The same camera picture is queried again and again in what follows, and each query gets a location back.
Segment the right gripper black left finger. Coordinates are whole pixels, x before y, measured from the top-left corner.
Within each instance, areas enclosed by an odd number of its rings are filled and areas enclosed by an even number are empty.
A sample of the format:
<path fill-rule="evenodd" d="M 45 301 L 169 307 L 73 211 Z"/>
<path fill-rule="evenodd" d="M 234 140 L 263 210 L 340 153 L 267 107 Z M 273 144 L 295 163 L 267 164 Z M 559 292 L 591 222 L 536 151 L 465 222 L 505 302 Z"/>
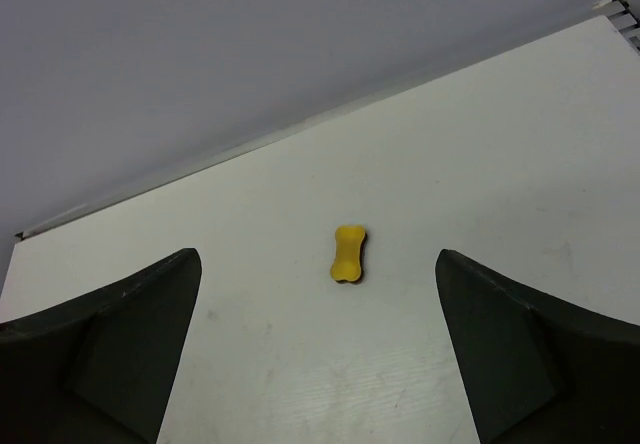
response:
<path fill-rule="evenodd" d="M 156 442 L 201 275 L 186 248 L 2 323 L 2 442 Z"/>

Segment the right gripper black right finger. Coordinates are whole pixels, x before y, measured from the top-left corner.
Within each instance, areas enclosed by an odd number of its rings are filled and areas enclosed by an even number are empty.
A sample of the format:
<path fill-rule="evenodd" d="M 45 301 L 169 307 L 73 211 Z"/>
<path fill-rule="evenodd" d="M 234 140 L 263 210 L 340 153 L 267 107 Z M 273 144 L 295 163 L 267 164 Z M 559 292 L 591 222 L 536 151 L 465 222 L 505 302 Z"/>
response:
<path fill-rule="evenodd" d="M 453 250 L 435 276 L 480 442 L 638 442 L 638 326 Z"/>

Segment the yellow bone-shaped eraser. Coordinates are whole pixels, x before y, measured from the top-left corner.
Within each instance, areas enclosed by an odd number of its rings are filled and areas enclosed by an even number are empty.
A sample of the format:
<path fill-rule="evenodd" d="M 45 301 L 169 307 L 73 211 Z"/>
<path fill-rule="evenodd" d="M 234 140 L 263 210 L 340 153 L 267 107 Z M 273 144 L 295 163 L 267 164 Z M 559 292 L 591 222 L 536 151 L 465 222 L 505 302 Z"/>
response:
<path fill-rule="evenodd" d="M 339 226 L 334 234 L 335 254 L 330 277 L 337 283 L 357 284 L 364 276 L 363 255 L 367 240 L 361 225 Z"/>

